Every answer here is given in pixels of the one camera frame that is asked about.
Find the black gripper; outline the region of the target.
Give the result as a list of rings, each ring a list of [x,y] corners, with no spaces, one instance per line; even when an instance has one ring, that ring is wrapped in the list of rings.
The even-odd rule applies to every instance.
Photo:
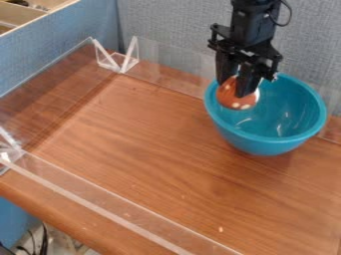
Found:
[[[236,73],[235,96],[255,92],[260,78],[271,80],[282,55],[271,46],[280,0],[230,0],[230,25],[209,25],[207,46],[215,51],[215,78],[222,85]]]

